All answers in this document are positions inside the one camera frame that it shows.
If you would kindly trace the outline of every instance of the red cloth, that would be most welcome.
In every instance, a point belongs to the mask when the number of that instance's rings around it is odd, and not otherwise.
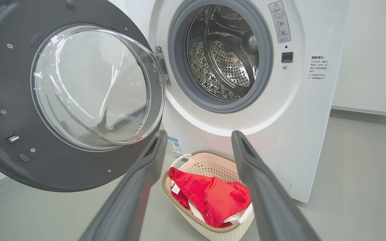
[[[176,168],[169,169],[169,177],[180,188],[173,197],[189,209],[192,201],[201,212],[206,223],[213,227],[226,227],[222,222],[246,208],[251,203],[248,188],[237,182],[224,182],[218,177],[206,177],[185,173]]]

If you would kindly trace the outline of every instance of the gray rubber gasket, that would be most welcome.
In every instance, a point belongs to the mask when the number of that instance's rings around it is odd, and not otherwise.
[[[221,4],[238,12],[250,25],[259,49],[259,72],[248,93],[237,100],[215,97],[194,78],[187,61],[186,38],[199,10],[209,4]],[[262,15],[248,0],[187,0],[176,11],[170,25],[168,52],[170,64],[181,90],[198,106],[214,113],[232,113],[251,105],[266,88],[273,64],[269,28]]]

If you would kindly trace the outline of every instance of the open door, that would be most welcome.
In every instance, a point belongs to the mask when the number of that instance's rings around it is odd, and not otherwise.
[[[162,80],[107,0],[0,0],[0,171],[61,192],[120,177],[159,126]]]

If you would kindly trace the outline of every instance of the printed instructions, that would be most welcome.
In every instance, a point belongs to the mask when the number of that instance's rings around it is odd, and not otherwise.
[[[308,79],[326,79],[328,60],[324,56],[312,56]]]
[[[285,15],[285,9],[282,5],[282,1],[269,4],[269,9],[274,19],[278,35],[278,43],[290,41],[290,28],[288,27],[287,15]]]

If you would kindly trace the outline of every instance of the front-loading washing machine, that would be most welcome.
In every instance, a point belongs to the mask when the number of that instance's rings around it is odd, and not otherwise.
[[[0,0],[0,171],[50,191],[94,188],[126,172],[162,119],[178,155],[232,155],[241,130],[307,202],[347,4],[150,1],[150,16],[130,14],[148,44],[106,0]]]

